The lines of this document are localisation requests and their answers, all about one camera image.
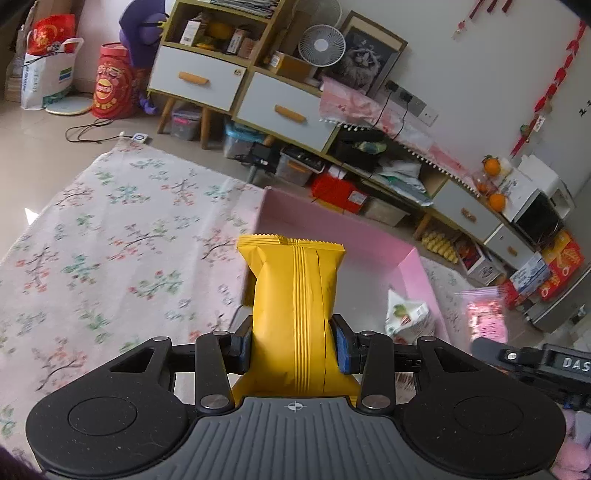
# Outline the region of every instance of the plastic bag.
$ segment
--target plastic bag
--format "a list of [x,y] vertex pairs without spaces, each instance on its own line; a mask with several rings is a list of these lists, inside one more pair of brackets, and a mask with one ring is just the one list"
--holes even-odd
[[477,288],[455,293],[462,300],[470,341],[479,337],[507,343],[505,326],[505,291],[499,287]]
[[[73,14],[44,18],[33,26],[33,34],[28,39],[27,53],[41,57],[52,51],[59,51],[61,45],[75,34],[76,19]],[[74,53],[75,49],[75,46],[68,46],[66,53]]]
[[388,290],[386,334],[396,343],[416,344],[417,338],[435,334],[435,321],[423,301],[405,300]]
[[[82,38],[70,38],[56,52],[42,57],[25,56],[21,89],[23,109],[40,110],[67,95],[74,80],[76,54],[83,43]],[[67,53],[66,47],[74,48],[74,53]]]

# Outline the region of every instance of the framed picture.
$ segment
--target framed picture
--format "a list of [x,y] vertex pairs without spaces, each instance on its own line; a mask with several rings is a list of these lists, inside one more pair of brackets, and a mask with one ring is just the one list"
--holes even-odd
[[346,49],[338,63],[323,73],[370,98],[378,93],[407,42],[376,22],[350,12],[341,32]]

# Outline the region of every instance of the red paper bag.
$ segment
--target red paper bag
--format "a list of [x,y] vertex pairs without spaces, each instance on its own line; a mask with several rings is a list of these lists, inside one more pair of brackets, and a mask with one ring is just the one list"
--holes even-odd
[[[74,38],[76,33],[75,22],[76,20],[72,14],[52,15],[39,20],[33,27],[27,53],[41,57],[52,51],[57,51],[63,42],[69,38]],[[74,49],[75,46],[67,46],[67,52],[68,48]]]
[[562,230],[554,245],[542,252],[544,261],[550,267],[552,276],[538,289],[542,300],[550,300],[558,292],[574,271],[583,263],[579,244],[575,242],[566,230]]

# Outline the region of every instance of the red cylindrical container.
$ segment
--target red cylindrical container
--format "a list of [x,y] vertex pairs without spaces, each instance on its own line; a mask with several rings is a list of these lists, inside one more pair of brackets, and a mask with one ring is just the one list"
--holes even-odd
[[139,89],[146,77],[144,69],[131,66],[129,51],[121,43],[100,48],[99,70],[92,113],[99,118],[127,118],[138,106]]

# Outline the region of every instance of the orange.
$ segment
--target orange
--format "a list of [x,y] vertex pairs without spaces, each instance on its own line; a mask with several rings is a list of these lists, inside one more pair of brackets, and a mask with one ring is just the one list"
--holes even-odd
[[484,159],[484,171],[489,177],[496,177],[501,173],[501,164],[498,158],[488,157]]
[[505,210],[506,198],[502,193],[493,193],[488,197],[488,204],[496,212],[502,212]]

